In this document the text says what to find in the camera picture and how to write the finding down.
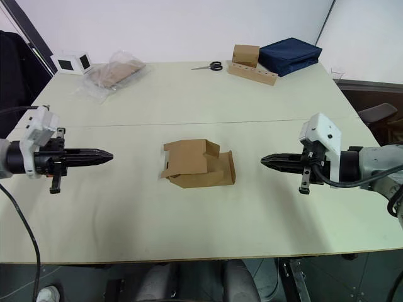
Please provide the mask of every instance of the shoe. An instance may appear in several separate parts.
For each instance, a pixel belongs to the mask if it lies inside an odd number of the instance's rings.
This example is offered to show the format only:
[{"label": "shoe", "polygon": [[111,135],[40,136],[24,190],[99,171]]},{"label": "shoe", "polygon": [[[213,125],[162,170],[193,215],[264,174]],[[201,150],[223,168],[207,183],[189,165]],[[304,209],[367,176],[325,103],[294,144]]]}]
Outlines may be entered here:
[{"label": "shoe", "polygon": [[60,294],[55,286],[42,288],[37,296],[37,302],[60,302]]}]

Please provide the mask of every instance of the plastic bag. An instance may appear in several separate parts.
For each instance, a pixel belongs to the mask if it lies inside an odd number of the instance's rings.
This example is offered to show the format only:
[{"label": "plastic bag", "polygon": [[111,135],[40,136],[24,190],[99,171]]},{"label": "plastic bag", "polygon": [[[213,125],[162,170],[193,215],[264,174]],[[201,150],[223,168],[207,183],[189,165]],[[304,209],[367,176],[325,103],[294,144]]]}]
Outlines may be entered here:
[{"label": "plastic bag", "polygon": [[84,75],[81,94],[87,94],[99,102],[144,75],[145,63],[124,51],[114,53],[108,64],[97,66]]}]

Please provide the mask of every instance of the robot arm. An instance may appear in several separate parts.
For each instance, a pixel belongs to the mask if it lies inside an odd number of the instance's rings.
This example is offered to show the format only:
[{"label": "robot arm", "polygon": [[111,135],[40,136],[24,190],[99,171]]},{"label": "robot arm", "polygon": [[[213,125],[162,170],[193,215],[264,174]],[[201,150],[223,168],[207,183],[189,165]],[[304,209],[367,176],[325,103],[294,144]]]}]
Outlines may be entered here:
[{"label": "robot arm", "polygon": [[322,113],[304,123],[300,134],[302,154],[272,154],[261,163],[280,172],[302,174],[299,191],[309,184],[356,187],[378,192],[388,200],[388,212],[403,227],[403,145],[350,147],[341,151],[341,132]]},{"label": "robot arm", "polygon": [[0,139],[0,179],[13,174],[26,174],[31,179],[46,175],[53,177],[50,193],[59,193],[68,167],[99,165],[113,158],[103,150],[64,148],[65,128],[57,128],[58,124],[57,115],[39,106],[22,140]]}]

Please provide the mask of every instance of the scissors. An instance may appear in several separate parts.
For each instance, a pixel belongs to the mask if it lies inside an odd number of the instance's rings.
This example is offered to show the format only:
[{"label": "scissors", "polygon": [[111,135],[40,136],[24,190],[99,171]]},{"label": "scissors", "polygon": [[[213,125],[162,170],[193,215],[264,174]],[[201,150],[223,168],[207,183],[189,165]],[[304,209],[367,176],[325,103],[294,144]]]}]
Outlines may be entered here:
[{"label": "scissors", "polygon": [[211,69],[214,71],[220,71],[222,69],[222,65],[221,65],[221,62],[214,61],[214,62],[211,62],[209,66],[193,68],[192,70],[198,70],[198,69]]}]

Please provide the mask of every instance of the navy blue bag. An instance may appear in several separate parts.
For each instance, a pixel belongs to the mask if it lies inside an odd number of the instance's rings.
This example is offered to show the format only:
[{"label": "navy blue bag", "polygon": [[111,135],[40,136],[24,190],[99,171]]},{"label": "navy blue bag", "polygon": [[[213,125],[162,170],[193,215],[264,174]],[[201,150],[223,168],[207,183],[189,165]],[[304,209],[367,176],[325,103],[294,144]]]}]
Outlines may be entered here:
[{"label": "navy blue bag", "polygon": [[260,48],[259,63],[280,77],[318,63],[322,49],[295,38]]}]

